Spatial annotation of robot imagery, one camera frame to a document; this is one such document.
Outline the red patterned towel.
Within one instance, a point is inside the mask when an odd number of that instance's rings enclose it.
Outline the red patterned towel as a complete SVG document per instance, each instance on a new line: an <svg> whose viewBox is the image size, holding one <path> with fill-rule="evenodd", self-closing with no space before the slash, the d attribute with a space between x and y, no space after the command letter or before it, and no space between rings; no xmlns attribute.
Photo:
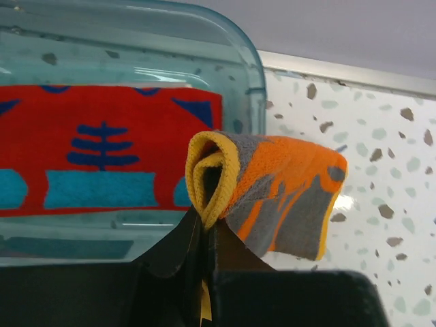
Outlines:
<svg viewBox="0 0 436 327"><path fill-rule="evenodd" d="M3 86L1 216L184 210L189 141L222 125L199 89Z"/></svg>

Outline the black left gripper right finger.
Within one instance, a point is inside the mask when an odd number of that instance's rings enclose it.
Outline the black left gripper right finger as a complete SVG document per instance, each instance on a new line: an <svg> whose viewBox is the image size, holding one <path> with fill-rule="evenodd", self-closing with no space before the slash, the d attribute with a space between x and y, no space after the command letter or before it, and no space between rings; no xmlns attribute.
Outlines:
<svg viewBox="0 0 436 327"><path fill-rule="evenodd" d="M373 283L351 270L275 270L222 221L207 236L211 326L388 326Z"/></svg>

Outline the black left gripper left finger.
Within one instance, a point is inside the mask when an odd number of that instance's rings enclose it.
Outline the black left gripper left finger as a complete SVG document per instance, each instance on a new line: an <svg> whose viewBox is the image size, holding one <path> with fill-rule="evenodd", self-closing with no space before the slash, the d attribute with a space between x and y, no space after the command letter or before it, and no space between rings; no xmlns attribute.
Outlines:
<svg viewBox="0 0 436 327"><path fill-rule="evenodd" d="M190 208L131 262L1 269L2 326L199 326L202 223Z"/></svg>

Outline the orange patterned towel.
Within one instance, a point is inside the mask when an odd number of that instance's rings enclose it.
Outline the orange patterned towel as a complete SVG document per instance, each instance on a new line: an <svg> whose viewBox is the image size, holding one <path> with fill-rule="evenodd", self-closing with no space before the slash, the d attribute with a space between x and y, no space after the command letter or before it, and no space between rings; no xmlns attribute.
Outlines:
<svg viewBox="0 0 436 327"><path fill-rule="evenodd" d="M342 154L316 143L202 131L189 142L185 180L206 229L223 220L257 256L316 261L347 169Z"/></svg>

